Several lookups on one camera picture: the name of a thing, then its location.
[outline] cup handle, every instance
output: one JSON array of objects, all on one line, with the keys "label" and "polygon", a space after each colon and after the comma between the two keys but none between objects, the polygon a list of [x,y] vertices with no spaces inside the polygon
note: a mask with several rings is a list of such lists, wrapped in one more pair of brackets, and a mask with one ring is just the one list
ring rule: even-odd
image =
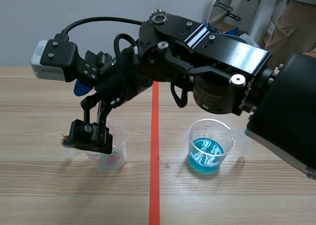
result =
[{"label": "cup handle", "polygon": [[236,142],[241,143],[241,156],[248,156],[252,145],[250,138],[248,138],[242,130],[231,130],[230,137]]}]

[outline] plastic beaker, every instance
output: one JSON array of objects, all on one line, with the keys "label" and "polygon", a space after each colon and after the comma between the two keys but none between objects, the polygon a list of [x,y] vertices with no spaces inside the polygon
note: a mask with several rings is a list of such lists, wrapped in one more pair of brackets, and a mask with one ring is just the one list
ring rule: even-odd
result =
[{"label": "plastic beaker", "polygon": [[251,147],[251,140],[243,131],[232,130],[214,119],[203,119],[193,123],[186,139],[189,142],[189,161],[201,172],[218,169],[237,141],[242,144],[242,156],[245,156]]},{"label": "plastic beaker", "polygon": [[129,139],[129,133],[125,127],[116,120],[107,119],[107,127],[113,135],[112,153],[85,151],[88,158],[93,160],[98,169],[102,171],[113,171],[120,168],[126,160],[125,142]]}]

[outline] empty measuring cup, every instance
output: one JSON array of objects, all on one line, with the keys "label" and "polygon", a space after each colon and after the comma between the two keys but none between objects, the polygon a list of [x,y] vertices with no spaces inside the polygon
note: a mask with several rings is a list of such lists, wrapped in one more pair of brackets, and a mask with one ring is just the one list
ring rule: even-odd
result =
[{"label": "empty measuring cup", "polygon": [[102,171],[113,171],[120,168],[126,160],[125,142],[129,139],[129,133],[125,127],[116,120],[107,119],[107,127],[113,135],[112,153],[85,151],[88,158],[95,162],[98,169]]},{"label": "empty measuring cup", "polygon": [[232,130],[214,119],[196,121],[191,125],[186,139],[189,142],[189,161],[201,172],[218,169],[238,141],[242,144],[242,156],[251,148],[251,140],[243,131]]}]

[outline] person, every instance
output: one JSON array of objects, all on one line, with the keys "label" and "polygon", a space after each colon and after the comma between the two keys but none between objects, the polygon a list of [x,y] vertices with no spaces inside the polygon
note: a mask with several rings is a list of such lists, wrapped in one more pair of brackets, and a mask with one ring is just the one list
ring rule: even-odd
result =
[{"label": "person", "polygon": [[287,0],[282,16],[265,49],[272,53],[270,64],[284,64],[294,52],[316,47],[316,0]]}]

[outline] black bracket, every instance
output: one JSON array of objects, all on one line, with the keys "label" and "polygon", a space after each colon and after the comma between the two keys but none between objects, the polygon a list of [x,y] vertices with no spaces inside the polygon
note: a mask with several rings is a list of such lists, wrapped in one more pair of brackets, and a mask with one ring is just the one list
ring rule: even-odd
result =
[{"label": "black bracket", "polygon": [[[90,123],[90,109],[99,102],[97,123]],[[72,122],[67,139],[62,140],[64,147],[80,150],[111,154],[113,136],[106,127],[106,118],[111,106],[100,101],[97,94],[86,97],[81,106],[84,112],[84,121],[76,119]]]}]

